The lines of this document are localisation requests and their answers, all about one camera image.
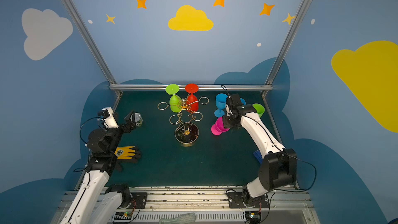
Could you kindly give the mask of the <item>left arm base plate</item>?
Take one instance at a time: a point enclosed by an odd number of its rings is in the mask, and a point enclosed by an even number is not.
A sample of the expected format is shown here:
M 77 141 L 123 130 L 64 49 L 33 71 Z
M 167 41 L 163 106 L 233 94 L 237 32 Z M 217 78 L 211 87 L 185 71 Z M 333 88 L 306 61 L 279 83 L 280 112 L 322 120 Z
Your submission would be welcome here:
M 147 203 L 148 194 L 146 192 L 133 192 L 130 193 L 131 199 L 127 203 L 122 203 L 121 206 L 117 208 L 120 209 L 144 209 Z

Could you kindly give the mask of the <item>pink wine glass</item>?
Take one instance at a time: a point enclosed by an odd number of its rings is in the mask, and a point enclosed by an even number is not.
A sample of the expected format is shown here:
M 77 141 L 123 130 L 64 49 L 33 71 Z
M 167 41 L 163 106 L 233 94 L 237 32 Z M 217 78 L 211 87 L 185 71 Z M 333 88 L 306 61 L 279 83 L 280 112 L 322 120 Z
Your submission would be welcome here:
M 227 131 L 229 131 L 229 128 L 225 128 L 223 124 L 223 118 L 220 117 L 217 119 L 215 124 L 211 126 L 211 132 L 213 135 L 219 136 Z

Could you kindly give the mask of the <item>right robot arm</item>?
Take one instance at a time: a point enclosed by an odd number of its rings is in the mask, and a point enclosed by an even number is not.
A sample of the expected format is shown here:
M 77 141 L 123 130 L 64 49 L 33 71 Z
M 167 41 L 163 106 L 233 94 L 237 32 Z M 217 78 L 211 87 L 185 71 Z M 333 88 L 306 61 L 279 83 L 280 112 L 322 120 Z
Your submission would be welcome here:
M 242 127 L 254 140 L 262 156 L 258 177 L 243 188 L 243 202 L 254 206 L 261 196 L 279 187 L 296 181 L 297 155 L 293 149 L 286 149 L 262 122 L 252 105 L 226 104 L 223 116 L 225 128 Z

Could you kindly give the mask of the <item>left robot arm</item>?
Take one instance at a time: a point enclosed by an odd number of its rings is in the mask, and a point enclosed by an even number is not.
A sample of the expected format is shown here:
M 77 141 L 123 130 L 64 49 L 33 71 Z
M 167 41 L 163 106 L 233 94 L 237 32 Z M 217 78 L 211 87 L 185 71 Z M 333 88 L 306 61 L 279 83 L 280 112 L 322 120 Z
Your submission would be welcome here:
M 97 120 L 103 127 L 91 131 L 86 146 L 91 157 L 84 168 L 85 176 L 71 206 L 62 218 L 62 224 L 106 224 L 119 208 L 128 208 L 133 199 L 127 184 L 113 185 L 104 199 L 95 207 L 98 198 L 115 169 L 120 170 L 118 156 L 115 154 L 122 136 L 137 127 L 135 112 L 131 111 L 125 123 L 118 124 L 114 112 L 106 107 L 97 113 Z

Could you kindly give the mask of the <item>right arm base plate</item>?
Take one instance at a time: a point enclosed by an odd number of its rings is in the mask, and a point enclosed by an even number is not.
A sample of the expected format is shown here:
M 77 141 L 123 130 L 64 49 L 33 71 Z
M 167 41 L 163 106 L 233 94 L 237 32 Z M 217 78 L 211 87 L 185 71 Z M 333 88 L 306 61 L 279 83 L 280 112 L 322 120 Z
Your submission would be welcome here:
M 229 208 L 268 208 L 270 202 L 267 196 L 252 198 L 247 192 L 227 191 Z

